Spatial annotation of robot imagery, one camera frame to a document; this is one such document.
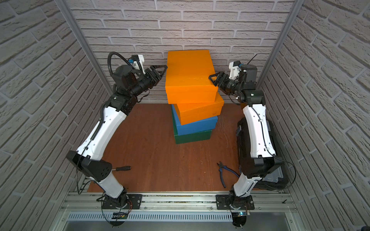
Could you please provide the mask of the orange shoebox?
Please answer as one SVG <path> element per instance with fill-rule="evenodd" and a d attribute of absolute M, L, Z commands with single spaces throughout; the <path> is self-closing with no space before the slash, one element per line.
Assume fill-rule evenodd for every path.
<path fill-rule="evenodd" d="M 219 93 L 213 103 L 174 104 L 175 112 L 181 125 L 187 125 L 200 120 L 219 116 L 224 100 Z"/>
<path fill-rule="evenodd" d="M 217 87 L 209 80 L 215 74 L 210 51 L 169 51 L 165 91 L 169 104 L 212 103 Z"/>

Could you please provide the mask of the blue shoebox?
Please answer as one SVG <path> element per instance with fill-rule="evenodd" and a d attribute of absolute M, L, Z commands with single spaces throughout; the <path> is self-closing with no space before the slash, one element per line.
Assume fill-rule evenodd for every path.
<path fill-rule="evenodd" d="M 197 132 L 212 131 L 216 127 L 218 116 L 210 117 L 207 119 L 192 122 L 186 125 L 181 125 L 179 116 L 177 115 L 176 109 L 172 107 L 172 121 L 174 125 L 174 131 L 177 135 L 189 135 Z"/>

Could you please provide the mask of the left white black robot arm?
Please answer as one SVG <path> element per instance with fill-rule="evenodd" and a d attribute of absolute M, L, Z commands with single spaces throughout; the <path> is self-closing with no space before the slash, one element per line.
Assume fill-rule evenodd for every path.
<path fill-rule="evenodd" d="M 112 164 L 102 159 L 104 151 L 116 129 L 139 102 L 138 96 L 156 86 L 166 70 L 166 65 L 152 65 L 146 70 L 119 66 L 111 73 L 116 84 L 113 94 L 100 108 L 99 122 L 83 144 L 66 155 L 78 171 L 104 190 L 105 201 L 113 207 L 125 207 L 128 197 L 126 189 L 113 175 Z"/>

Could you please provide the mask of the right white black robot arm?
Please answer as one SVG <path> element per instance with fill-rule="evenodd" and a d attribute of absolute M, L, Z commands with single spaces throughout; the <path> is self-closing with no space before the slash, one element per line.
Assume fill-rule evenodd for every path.
<path fill-rule="evenodd" d="M 219 72 L 209 80 L 224 94 L 236 97 L 244 114 L 238 123 L 240 176 L 233 185 L 232 195 L 243 198 L 250 195 L 254 186 L 282 164 L 269 134 L 266 118 L 266 101 L 262 90 L 256 89 L 257 67 L 234 61 L 230 73 Z"/>

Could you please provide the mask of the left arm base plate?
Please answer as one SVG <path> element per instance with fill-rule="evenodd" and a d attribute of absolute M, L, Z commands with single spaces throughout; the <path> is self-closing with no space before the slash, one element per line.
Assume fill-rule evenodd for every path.
<path fill-rule="evenodd" d="M 139 209 L 141 206 L 142 194 L 124 194 L 118 198 L 104 196 L 102 209 Z"/>

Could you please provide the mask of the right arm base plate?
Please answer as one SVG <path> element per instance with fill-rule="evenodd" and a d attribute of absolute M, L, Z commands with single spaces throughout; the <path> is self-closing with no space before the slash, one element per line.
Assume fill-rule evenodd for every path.
<path fill-rule="evenodd" d="M 216 207 L 218 210 L 255 210 L 252 196 L 236 197 L 226 194 L 217 194 Z"/>

